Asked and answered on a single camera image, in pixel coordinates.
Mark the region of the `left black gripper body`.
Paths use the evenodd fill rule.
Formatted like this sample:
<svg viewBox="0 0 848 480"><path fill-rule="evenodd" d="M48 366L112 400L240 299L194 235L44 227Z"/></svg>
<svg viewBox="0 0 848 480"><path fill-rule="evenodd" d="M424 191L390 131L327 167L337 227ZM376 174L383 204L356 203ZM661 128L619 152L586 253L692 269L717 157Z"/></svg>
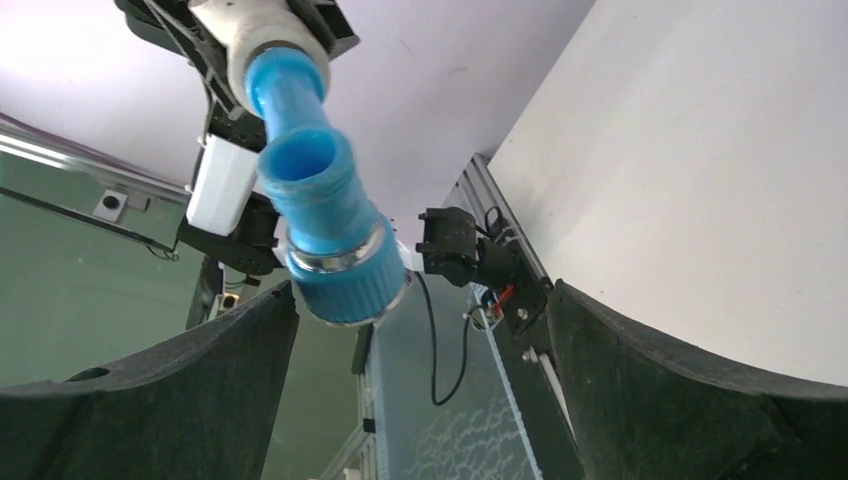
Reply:
<svg viewBox="0 0 848 480"><path fill-rule="evenodd" d="M129 29L139 38L185 57L199 73L208 100L207 133L257 152L266 144L264 126L236 100L227 80L226 49L192 15L189 1L119 1ZM359 38L335 1L284 1L307 25L330 61Z"/></svg>

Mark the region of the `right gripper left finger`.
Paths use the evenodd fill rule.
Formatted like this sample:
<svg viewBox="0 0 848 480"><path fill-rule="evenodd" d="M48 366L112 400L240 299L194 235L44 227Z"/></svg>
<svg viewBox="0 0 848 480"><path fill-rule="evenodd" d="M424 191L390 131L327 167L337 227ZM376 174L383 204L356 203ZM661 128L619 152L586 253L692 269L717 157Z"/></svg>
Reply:
<svg viewBox="0 0 848 480"><path fill-rule="evenodd" d="M290 282L130 356L1 391L5 479L258 479L299 325Z"/></svg>

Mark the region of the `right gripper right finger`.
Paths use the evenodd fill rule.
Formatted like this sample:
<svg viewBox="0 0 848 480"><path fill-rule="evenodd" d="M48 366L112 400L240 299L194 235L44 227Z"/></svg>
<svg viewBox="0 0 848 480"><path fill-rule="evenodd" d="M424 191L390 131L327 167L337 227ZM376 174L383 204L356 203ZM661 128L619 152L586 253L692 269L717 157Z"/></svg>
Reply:
<svg viewBox="0 0 848 480"><path fill-rule="evenodd" d="M547 320L590 479L843 479L847 390L739 363L557 282Z"/></svg>

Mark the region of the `blue plastic water faucet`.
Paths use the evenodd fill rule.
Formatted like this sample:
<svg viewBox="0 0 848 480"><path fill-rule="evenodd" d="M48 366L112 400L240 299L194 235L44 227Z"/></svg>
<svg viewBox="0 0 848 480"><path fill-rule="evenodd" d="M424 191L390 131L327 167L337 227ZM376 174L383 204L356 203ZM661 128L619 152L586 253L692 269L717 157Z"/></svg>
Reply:
<svg viewBox="0 0 848 480"><path fill-rule="evenodd" d="M406 268L350 141L327 118L316 62L272 47L250 62L245 86L266 130L259 183L285 222L282 258L306 307L339 326L381 319L404 293Z"/></svg>

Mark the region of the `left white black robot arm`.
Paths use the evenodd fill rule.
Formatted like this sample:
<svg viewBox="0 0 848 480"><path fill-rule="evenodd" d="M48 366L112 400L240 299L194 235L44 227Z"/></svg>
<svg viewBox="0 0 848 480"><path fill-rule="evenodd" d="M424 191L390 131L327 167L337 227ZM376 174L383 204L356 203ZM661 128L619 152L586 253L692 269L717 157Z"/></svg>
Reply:
<svg viewBox="0 0 848 480"><path fill-rule="evenodd" d="M256 187L265 127L250 107L250 61L276 46L300 50L323 76L360 41L335 1L119 1L139 38L182 55L199 73L208 112L177 239L248 275L280 263L279 215Z"/></svg>

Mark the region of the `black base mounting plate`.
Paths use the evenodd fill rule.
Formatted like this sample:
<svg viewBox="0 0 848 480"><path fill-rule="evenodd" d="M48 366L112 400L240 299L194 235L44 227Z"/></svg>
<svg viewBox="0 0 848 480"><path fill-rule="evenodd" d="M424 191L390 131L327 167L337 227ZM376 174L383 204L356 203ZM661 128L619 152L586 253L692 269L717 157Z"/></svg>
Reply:
<svg viewBox="0 0 848 480"><path fill-rule="evenodd" d="M495 360L541 476L584 478L547 337L553 284L534 264L520 228L499 206L481 220L455 206L428 208L419 218L424 233L415 250L425 272L481 293L473 310L492 335Z"/></svg>

